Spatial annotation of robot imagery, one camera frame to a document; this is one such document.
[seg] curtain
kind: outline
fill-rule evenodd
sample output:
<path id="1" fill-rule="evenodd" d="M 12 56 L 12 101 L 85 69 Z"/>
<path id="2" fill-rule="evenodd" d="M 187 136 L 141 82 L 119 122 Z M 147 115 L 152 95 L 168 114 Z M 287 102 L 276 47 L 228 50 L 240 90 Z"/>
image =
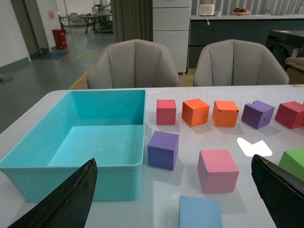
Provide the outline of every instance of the curtain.
<path id="1" fill-rule="evenodd" d="M 111 5 L 115 42 L 153 41 L 152 0 L 112 0 Z"/>

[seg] yellow floor line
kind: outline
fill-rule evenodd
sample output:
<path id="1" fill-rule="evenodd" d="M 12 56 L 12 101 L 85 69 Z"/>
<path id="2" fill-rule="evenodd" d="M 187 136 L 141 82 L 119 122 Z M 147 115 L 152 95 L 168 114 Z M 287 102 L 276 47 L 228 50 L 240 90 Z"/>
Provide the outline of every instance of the yellow floor line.
<path id="1" fill-rule="evenodd" d="M 90 71 L 91 71 L 91 69 L 93 68 L 93 66 L 91 66 L 91 68 L 90 69 L 88 69 L 77 81 L 75 81 L 70 87 L 69 87 L 69 89 L 73 89 L 81 80 L 83 80 L 83 78 L 84 77 L 86 77 L 89 73 L 90 73 Z"/>

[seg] desk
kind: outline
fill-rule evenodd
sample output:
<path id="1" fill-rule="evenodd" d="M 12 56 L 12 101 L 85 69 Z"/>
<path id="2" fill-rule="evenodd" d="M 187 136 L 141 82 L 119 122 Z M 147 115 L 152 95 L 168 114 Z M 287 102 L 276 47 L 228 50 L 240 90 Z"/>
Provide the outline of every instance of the desk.
<path id="1" fill-rule="evenodd" d="M 83 19 L 86 19 L 86 30 L 85 33 L 87 34 L 87 28 L 89 27 L 89 21 L 91 20 L 91 23 L 93 24 L 93 31 L 96 31 L 96 17 L 95 16 L 83 16 Z"/>
<path id="2" fill-rule="evenodd" d="M 304 87 L 292 85 L 148 88 L 144 159 L 142 167 L 142 195 L 130 202 L 93 202 L 86 227 L 88 228 L 177 228 L 180 195 L 216 199 L 220 201 L 224 228 L 275 228 L 251 177 L 251 159 L 237 144 L 242 137 L 251 143 L 264 140 L 273 151 L 270 161 L 278 164 L 284 150 L 304 147 L 304 127 L 287 129 L 274 120 L 282 102 L 304 101 Z M 0 135 L 2 158 L 32 126 L 67 91 L 55 91 L 34 105 L 11 127 Z M 181 119 L 182 102 L 200 98 L 210 105 L 207 124 L 188 127 Z M 156 125 L 156 100 L 175 99 L 177 122 L 174 126 Z M 235 128 L 215 127 L 211 113 L 215 100 L 233 100 L 240 109 Z M 255 100 L 275 107 L 270 125 L 255 130 L 241 122 L 244 105 Z M 147 144 L 154 131 L 180 135 L 179 155 L 174 171 L 147 165 Z M 240 169 L 236 189 L 228 194 L 203 194 L 197 174 L 201 149 L 229 149 Z M 0 227 L 7 227 L 35 204 L 29 204 L 0 173 Z"/>
<path id="3" fill-rule="evenodd" d="M 89 21 L 91 20 L 91 23 L 93 24 L 93 31 L 95 33 L 97 33 L 97 27 L 96 27 L 96 22 L 99 23 L 100 25 L 100 31 L 105 31 L 105 32 L 109 32 L 109 31 L 113 31 L 112 29 L 112 21 L 110 21 L 110 17 L 112 16 L 112 14 L 101 14 L 98 16 L 84 16 L 82 17 L 83 19 L 86 19 L 86 30 L 85 33 L 87 34 L 87 28 L 89 26 Z"/>

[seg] plastic tray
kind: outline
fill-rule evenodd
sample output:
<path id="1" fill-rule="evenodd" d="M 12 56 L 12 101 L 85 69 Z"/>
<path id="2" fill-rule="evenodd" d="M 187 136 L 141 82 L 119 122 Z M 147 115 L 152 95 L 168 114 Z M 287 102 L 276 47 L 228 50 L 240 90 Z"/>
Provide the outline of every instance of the plastic tray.
<path id="1" fill-rule="evenodd" d="M 39 202 L 91 158 L 94 201 L 141 195 L 144 90 L 68 92 L 0 161 L 30 202 Z"/>

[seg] gray floor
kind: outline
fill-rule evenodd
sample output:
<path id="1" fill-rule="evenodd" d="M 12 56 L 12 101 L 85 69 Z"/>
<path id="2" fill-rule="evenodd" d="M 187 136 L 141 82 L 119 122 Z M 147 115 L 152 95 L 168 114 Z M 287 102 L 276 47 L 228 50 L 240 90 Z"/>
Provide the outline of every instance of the gray floor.
<path id="1" fill-rule="evenodd" d="M 0 82 L 0 133 L 49 92 L 68 89 L 97 60 L 105 47 L 114 43 L 110 33 L 85 34 L 85 27 L 66 33 L 68 52 L 58 60 L 37 58 L 16 69 L 13 79 Z"/>

